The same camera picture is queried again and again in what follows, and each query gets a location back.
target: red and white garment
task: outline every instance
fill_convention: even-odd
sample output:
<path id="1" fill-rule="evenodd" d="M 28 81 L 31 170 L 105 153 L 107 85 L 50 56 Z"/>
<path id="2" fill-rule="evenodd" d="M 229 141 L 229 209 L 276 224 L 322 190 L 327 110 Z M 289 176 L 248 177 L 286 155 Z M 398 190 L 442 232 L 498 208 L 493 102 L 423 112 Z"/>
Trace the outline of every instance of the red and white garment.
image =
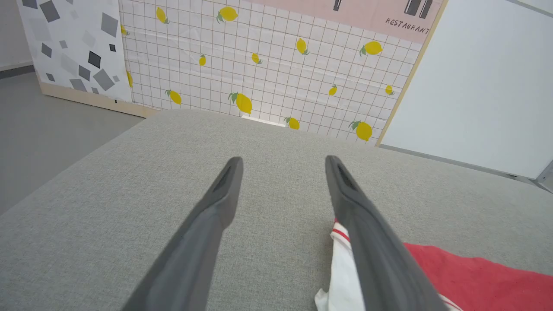
<path id="1" fill-rule="evenodd" d="M 334 240 L 330 286 L 328 293 L 321 289 L 315 295 L 318 311 L 364 311 L 365 305 L 357 268 L 353 259 L 347 229 L 338 222 L 330 233 Z M 455 303 L 440 295 L 450 311 L 462 311 Z"/>

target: grid pattern wallpaper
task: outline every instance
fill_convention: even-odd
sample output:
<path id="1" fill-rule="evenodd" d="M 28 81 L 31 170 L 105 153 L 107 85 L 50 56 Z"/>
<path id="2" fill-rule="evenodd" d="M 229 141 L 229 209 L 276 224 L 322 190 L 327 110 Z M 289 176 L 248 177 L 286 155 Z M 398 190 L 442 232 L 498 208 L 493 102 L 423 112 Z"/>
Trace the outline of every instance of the grid pattern wallpaper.
<path id="1" fill-rule="evenodd" d="M 295 127 L 293 118 L 301 131 L 370 146 L 421 49 L 370 29 L 243 0 L 120 0 L 120 6 L 137 105 L 240 116 L 229 97 L 240 93 L 251 100 L 251 117 Z M 217 19 L 225 7 L 238 16 Z M 363 55 L 372 41 L 382 50 Z M 368 141 L 352 129 L 354 121 L 372 127 Z"/>

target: pink banner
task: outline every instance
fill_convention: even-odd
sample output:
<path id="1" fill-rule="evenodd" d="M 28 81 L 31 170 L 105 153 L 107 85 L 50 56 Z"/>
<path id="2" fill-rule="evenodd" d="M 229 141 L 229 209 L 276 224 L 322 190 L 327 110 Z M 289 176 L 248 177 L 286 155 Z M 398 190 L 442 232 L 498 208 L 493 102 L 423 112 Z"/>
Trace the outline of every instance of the pink banner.
<path id="1" fill-rule="evenodd" d="M 253 0 L 422 44 L 442 0 Z"/>

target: dark baseboard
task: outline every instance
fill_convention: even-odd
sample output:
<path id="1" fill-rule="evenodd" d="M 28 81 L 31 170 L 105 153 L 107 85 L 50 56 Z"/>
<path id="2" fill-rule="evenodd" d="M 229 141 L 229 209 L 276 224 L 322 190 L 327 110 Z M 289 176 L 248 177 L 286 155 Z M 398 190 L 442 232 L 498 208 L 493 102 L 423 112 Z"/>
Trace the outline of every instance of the dark baseboard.
<path id="1" fill-rule="evenodd" d="M 0 71 L 0 79 L 28 74 L 29 72 L 34 72 L 33 65 Z"/>

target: gray table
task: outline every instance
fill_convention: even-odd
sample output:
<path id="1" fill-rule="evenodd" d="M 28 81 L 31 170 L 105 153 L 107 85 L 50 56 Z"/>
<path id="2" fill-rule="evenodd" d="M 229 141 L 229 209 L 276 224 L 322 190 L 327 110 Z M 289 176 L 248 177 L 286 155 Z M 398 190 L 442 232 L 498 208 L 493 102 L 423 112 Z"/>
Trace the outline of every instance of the gray table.
<path id="1" fill-rule="evenodd" d="M 115 310 L 232 156 L 244 159 L 208 310 L 314 310 L 339 156 L 402 240 L 553 274 L 553 195 L 433 160 L 212 112 L 164 111 L 0 217 L 1 310 Z"/>

